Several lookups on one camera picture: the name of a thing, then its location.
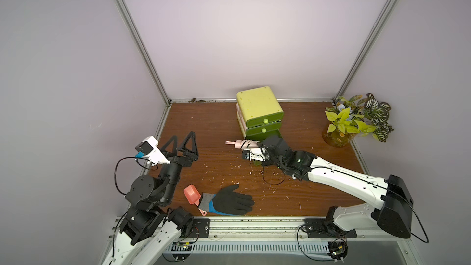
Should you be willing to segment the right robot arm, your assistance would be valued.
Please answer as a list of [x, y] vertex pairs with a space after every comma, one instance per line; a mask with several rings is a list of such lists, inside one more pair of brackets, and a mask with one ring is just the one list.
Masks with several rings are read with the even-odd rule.
[[340, 167], [303, 150], [293, 150], [273, 136], [248, 148], [243, 157], [262, 166], [276, 166], [293, 179], [323, 184], [363, 201], [351, 207], [331, 207], [325, 227], [337, 233], [377, 229], [401, 239], [412, 236], [413, 199], [403, 179], [373, 177]]

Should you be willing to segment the dark green drawer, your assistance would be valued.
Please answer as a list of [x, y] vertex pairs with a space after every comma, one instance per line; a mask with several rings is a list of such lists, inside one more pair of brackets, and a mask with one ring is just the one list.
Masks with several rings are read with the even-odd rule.
[[267, 131], [267, 132], [261, 132], [258, 134], [254, 135], [247, 135], [246, 139], [251, 140], [251, 141], [264, 141], [265, 139], [269, 137], [279, 137], [282, 138], [282, 135], [279, 130], [273, 130], [273, 131]]
[[277, 121], [281, 121], [284, 117], [283, 111], [278, 111], [275, 113], [267, 114], [267, 115], [246, 115], [244, 116], [245, 125], [248, 128], [254, 128], [256, 126], [262, 126], [265, 124], [275, 123]]
[[257, 134], [266, 134], [272, 131], [279, 130], [282, 126], [281, 121], [274, 121], [272, 123], [263, 123], [262, 125], [247, 127], [245, 129], [246, 136], [254, 136]]

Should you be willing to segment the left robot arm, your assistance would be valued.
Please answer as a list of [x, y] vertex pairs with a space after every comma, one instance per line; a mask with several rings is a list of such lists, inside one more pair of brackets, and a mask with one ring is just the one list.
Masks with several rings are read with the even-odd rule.
[[183, 207], [170, 208], [183, 168], [198, 160], [195, 132], [181, 144], [173, 136], [164, 146], [149, 136], [136, 146], [135, 161], [160, 167], [158, 177], [139, 176], [124, 193], [129, 208], [115, 227], [105, 265], [153, 265], [166, 249], [191, 233], [193, 216]]

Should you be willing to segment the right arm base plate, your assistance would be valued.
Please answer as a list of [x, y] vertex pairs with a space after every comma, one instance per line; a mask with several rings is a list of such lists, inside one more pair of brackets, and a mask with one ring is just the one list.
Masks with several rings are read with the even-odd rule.
[[301, 231], [307, 234], [308, 238], [357, 238], [355, 229], [343, 230], [334, 224], [334, 212], [338, 206], [332, 206], [325, 218], [305, 218]]

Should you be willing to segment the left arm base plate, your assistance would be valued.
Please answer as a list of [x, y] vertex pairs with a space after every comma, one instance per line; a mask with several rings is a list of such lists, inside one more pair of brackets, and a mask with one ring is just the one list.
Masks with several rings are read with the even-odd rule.
[[209, 237], [210, 219], [194, 218], [182, 229], [182, 237], [190, 239], [207, 239]]

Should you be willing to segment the dark green top drawer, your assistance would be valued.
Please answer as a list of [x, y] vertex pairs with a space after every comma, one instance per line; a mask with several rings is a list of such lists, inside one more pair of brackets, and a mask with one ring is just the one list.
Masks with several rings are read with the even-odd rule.
[[262, 126], [265, 124], [275, 123], [277, 121], [281, 121], [284, 117], [283, 111], [278, 111], [275, 113], [267, 114], [267, 115], [246, 115], [244, 116], [245, 125], [248, 128], [254, 128], [256, 126]]

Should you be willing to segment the dark green bottom drawer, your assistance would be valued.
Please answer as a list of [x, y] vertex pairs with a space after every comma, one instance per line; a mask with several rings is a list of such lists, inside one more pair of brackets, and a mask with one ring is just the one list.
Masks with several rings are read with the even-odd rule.
[[246, 139], [251, 140], [251, 141], [264, 141], [265, 139], [269, 137], [279, 137], [282, 138], [282, 135], [279, 130], [273, 130], [273, 131], [267, 131], [267, 132], [261, 132], [258, 134], [254, 135], [247, 135]]

